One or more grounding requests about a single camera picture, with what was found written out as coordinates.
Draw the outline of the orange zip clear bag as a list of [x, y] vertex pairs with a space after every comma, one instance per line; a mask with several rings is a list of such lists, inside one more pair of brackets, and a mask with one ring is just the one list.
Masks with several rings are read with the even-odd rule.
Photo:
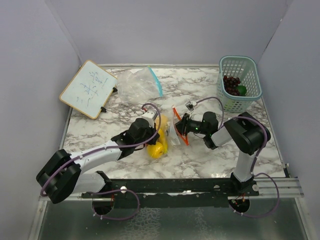
[[162, 113], [161, 115], [166, 115], [169, 120], [169, 122], [167, 123], [167, 129], [166, 131], [164, 131], [166, 141], [167, 141], [167, 153], [171, 147], [178, 148], [178, 147], [182, 147], [183, 145], [188, 146], [189, 145], [188, 137], [180, 135], [177, 132], [175, 127], [175, 123], [177, 123], [181, 119], [180, 115], [178, 114], [177, 108], [173, 105], [172, 111], [169, 111], [167, 113]]

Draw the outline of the fake tan pear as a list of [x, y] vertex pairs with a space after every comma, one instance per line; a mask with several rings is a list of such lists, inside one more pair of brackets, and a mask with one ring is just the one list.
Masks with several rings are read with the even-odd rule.
[[156, 128], [160, 125], [162, 131], [166, 131], [168, 128], [168, 117], [165, 114], [158, 115], [155, 119]]

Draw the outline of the blue zip clear bag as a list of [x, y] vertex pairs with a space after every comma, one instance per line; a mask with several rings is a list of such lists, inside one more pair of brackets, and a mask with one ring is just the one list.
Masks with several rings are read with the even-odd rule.
[[149, 66], [135, 72], [126, 70], [120, 73], [117, 92], [120, 100], [128, 104], [144, 104], [163, 97], [162, 85]]

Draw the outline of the purple fake grapes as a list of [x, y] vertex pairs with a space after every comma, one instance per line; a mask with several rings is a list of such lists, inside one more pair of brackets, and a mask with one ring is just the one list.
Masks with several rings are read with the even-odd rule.
[[224, 75], [222, 79], [225, 91], [230, 95], [239, 96], [236, 87], [241, 83], [240, 78], [233, 76], [228, 77], [227, 75]]

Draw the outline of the dark green fake vegetable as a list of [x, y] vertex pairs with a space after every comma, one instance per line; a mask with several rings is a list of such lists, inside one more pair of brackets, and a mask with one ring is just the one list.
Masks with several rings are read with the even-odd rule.
[[247, 94], [247, 88], [244, 85], [238, 85], [236, 87], [236, 90], [237, 90], [239, 96], [244, 97]]

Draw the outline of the fake yellow banana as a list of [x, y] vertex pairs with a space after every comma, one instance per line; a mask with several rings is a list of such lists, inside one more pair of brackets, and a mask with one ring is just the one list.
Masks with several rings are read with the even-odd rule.
[[167, 149], [168, 143], [166, 140], [165, 133], [161, 128], [159, 129], [158, 134], [159, 134], [158, 142], [161, 143], [165, 149]]

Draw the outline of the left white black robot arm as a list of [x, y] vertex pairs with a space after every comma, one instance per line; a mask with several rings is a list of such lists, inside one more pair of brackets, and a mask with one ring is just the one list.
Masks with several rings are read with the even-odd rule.
[[40, 196], [48, 197], [54, 204], [64, 201], [74, 192], [81, 175], [104, 163], [128, 157], [136, 147], [155, 144], [159, 130], [159, 123], [138, 117], [129, 129], [98, 147], [79, 153], [57, 150], [36, 176], [41, 186]]

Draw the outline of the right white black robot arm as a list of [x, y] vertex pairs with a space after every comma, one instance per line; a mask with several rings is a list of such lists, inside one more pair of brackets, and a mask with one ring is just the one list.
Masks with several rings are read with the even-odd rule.
[[203, 141], [207, 148], [214, 150], [229, 141], [234, 141], [239, 149], [237, 164], [230, 179], [230, 191], [240, 196], [247, 191], [248, 185], [253, 182], [254, 166], [258, 155], [271, 139], [269, 130], [248, 112], [224, 122], [218, 128], [219, 122], [214, 112], [207, 111], [202, 120], [190, 118], [188, 113], [174, 124], [175, 130], [181, 136], [189, 133], [204, 135]]

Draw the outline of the fake yellow lemon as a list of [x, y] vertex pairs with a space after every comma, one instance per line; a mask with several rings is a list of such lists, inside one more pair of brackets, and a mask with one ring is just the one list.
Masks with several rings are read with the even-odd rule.
[[146, 150], [151, 158], [158, 159], [168, 152], [168, 144], [156, 142], [154, 145], [148, 145]]

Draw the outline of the yellow framed whiteboard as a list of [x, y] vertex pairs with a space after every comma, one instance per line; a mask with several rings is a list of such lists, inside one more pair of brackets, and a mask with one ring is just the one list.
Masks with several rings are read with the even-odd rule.
[[62, 91], [59, 99], [90, 119], [96, 119], [117, 82], [117, 78], [111, 73], [87, 60]]

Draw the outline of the teal plastic basket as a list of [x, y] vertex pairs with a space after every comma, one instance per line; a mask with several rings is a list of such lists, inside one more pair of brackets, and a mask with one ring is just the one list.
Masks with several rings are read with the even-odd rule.
[[217, 92], [224, 111], [244, 112], [263, 95], [256, 62], [247, 56], [222, 57], [219, 61]]

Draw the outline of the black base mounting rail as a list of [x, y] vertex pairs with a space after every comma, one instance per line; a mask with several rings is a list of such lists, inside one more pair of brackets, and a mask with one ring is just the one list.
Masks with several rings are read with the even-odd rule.
[[230, 178], [109, 179], [98, 193], [83, 193], [94, 203], [110, 202], [115, 208], [226, 208], [228, 198], [256, 197], [257, 182]]

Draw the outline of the aluminium extrusion rail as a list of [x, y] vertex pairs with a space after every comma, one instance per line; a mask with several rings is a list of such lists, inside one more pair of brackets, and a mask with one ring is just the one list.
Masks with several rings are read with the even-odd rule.
[[237, 191], [228, 178], [112, 179], [103, 189], [107, 193], [76, 192], [71, 193], [65, 201], [111, 201], [116, 197], [125, 196], [129, 190], [143, 199], [147, 197], [201, 197], [203, 195], [208, 195], [213, 199], [229, 200], [304, 197], [298, 178], [258, 177], [242, 191]]

